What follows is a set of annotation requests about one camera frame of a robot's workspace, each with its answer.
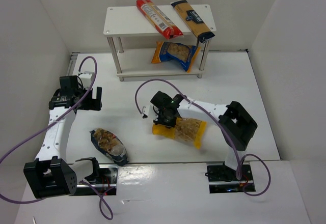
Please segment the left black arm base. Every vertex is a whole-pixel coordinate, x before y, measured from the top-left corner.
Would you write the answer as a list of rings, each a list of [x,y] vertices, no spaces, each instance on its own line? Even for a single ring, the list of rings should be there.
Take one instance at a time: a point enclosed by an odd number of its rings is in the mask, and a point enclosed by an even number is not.
[[[116,195],[117,194],[117,176],[118,166],[113,164],[100,164],[99,176],[94,180],[88,180],[88,182],[100,193],[104,195]],[[77,185],[74,196],[91,196],[96,193],[87,185]]]

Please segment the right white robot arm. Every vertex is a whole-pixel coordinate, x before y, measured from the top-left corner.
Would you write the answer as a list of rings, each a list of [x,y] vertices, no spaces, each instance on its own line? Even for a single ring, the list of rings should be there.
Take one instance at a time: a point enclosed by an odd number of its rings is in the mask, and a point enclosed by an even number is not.
[[[220,128],[230,147],[224,165],[235,171],[240,178],[241,164],[249,141],[258,125],[246,109],[236,101],[230,104],[213,104],[186,97],[181,94],[173,98],[158,91],[150,100],[154,111],[158,113],[154,122],[174,127],[177,119],[196,119]]]

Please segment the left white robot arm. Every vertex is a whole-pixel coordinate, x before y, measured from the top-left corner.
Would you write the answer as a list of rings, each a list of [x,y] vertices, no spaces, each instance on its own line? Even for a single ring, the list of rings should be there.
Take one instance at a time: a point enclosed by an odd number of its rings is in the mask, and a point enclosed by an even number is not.
[[[101,109],[102,88],[92,96],[95,74],[61,76],[60,88],[49,102],[49,126],[41,149],[33,162],[25,164],[23,173],[37,199],[74,195],[80,181],[99,178],[99,163],[94,157],[66,162],[66,150],[72,124],[78,110]]]

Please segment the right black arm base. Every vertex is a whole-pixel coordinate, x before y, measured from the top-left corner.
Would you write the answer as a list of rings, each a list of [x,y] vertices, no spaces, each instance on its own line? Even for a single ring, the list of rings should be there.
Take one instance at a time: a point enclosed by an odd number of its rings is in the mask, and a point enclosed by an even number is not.
[[[242,166],[242,177],[237,179],[235,170],[228,168],[224,163],[207,164],[205,176],[208,179],[209,192],[213,193],[233,193],[243,192],[243,187],[247,192],[255,192],[255,185],[251,167],[249,164]]]

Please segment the yellow macaroni bag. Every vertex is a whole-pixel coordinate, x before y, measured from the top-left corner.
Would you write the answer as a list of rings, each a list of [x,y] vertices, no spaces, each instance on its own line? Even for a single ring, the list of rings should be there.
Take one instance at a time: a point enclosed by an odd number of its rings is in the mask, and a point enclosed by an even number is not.
[[[200,149],[206,126],[206,122],[197,119],[177,118],[175,127],[169,128],[164,125],[153,124],[152,134],[175,141],[192,143],[196,149]]]

